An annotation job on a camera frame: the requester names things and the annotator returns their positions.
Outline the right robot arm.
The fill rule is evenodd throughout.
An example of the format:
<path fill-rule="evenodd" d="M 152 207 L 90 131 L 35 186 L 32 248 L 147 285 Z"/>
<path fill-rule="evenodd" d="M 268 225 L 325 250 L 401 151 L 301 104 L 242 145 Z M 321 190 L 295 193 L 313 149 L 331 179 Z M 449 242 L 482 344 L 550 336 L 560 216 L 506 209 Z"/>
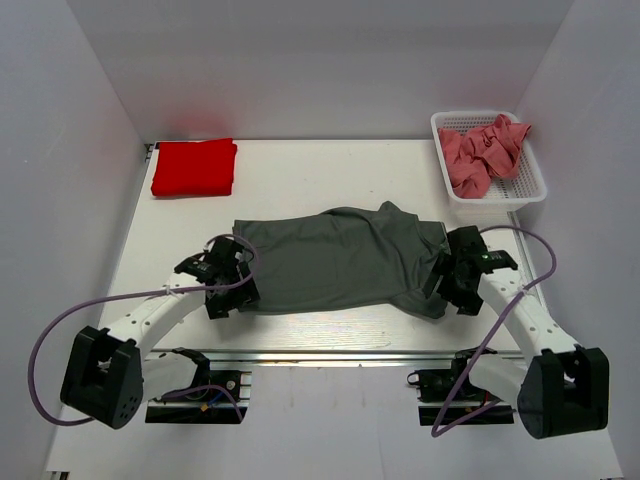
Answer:
<path fill-rule="evenodd" d="M 459 396 L 486 391 L 511 406 L 535 439 L 598 431 L 608 424 L 610 364 L 599 348 L 566 333 L 531 294 L 505 251 L 442 253 L 425 289 L 471 314 L 488 305 L 498 318 L 466 364 L 451 374 L 451 390 L 434 421 L 438 438 L 461 419 L 443 422 Z"/>

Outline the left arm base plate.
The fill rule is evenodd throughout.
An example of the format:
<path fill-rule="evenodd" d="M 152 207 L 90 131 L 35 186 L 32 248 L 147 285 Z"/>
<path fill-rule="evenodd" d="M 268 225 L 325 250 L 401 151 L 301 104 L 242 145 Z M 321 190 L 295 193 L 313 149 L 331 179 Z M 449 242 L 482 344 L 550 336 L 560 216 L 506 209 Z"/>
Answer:
<path fill-rule="evenodd" d="M 239 425 L 249 408 L 252 372 L 211 370 L 207 388 L 166 400 L 150 401 L 147 424 Z"/>

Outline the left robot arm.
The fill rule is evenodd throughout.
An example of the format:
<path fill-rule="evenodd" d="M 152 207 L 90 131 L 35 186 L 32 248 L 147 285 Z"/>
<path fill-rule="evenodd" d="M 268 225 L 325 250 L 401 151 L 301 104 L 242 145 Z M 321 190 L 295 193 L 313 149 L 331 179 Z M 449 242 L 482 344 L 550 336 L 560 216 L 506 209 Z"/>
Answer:
<path fill-rule="evenodd" d="M 148 357 L 177 324 L 204 306 L 207 292 L 226 293 L 242 285 L 208 286 L 189 274 L 174 273 L 159 290 L 104 298 L 143 302 L 105 328 L 85 327 L 76 335 L 62 382 L 62 403 L 117 430 L 150 400 L 199 399 L 216 390 L 242 420 L 229 390 L 211 384 L 209 359 L 203 354 L 178 347 L 158 358 Z"/>

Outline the dark grey t-shirt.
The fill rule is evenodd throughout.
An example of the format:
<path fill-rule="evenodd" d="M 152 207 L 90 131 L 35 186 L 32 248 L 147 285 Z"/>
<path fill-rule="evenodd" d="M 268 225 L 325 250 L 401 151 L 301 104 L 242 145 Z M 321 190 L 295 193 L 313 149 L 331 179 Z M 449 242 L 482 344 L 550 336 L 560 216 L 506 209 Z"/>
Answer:
<path fill-rule="evenodd" d="M 323 312 L 390 304 L 438 319 L 446 310 L 424 286 L 446 250 L 442 223 L 422 221 L 392 202 L 378 210 L 333 208 L 284 220 L 238 220 L 234 234 L 257 251 L 251 268 L 260 315 Z"/>

